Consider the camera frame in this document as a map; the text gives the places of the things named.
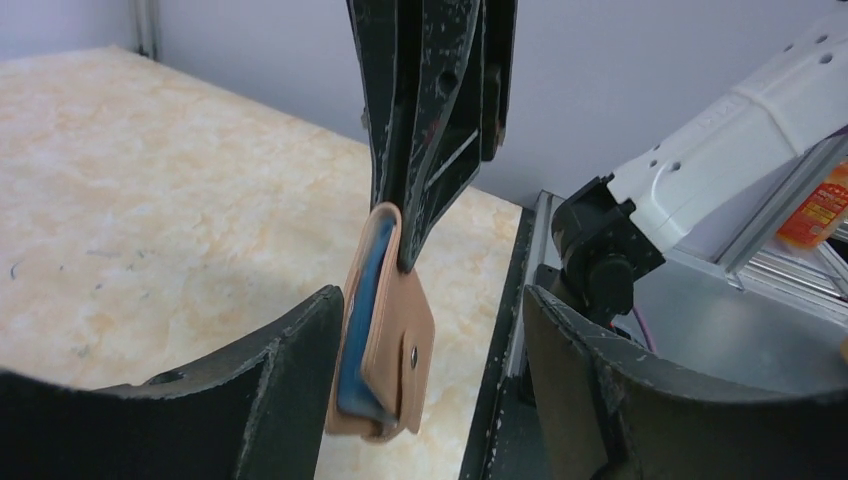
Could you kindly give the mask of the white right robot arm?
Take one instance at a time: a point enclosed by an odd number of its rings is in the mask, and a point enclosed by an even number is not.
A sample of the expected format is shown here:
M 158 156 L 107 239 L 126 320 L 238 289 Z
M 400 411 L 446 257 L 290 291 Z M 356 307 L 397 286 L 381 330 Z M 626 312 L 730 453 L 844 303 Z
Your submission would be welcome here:
M 373 206 L 400 212 L 412 271 L 442 215 L 502 144 L 513 1 L 351 1 Z M 557 210 L 562 298 L 607 325 L 635 282 L 714 210 L 847 127 L 847 5 L 646 153 Z

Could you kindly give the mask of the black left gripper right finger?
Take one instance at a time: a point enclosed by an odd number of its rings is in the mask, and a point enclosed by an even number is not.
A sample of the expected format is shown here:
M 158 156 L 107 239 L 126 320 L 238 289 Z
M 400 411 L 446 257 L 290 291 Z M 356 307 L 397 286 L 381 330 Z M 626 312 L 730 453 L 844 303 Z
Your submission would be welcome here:
M 847 393 L 786 395 L 704 375 L 523 293 L 555 479 L 843 479 Z

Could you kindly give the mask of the aluminium frame rail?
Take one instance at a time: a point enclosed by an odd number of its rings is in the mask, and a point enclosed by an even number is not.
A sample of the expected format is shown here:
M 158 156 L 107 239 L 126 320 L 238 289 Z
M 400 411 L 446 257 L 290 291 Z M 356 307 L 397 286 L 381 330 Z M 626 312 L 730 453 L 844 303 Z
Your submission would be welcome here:
M 776 180 L 716 258 L 723 274 L 741 270 L 846 155 L 847 130 L 843 128 L 779 168 Z

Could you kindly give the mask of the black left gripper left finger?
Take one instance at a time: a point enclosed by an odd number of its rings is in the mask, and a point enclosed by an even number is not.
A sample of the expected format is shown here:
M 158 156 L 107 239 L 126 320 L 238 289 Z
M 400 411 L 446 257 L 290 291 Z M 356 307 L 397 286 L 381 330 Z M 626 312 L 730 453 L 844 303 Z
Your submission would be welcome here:
M 279 319 L 139 386 L 1 374 L 5 479 L 309 479 L 340 342 L 325 286 Z

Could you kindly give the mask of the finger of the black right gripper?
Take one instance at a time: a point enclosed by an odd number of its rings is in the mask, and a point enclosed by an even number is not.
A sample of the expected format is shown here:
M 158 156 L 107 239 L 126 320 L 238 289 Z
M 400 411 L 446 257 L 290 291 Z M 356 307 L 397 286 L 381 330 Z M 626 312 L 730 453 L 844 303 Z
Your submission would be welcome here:
M 418 208 L 410 174 L 418 115 L 422 3 L 347 3 L 360 66 L 364 117 L 371 152 L 371 204 L 390 202 L 402 211 Z
M 421 5 L 397 265 L 414 267 L 436 223 L 494 159 L 505 135 L 518 4 Z

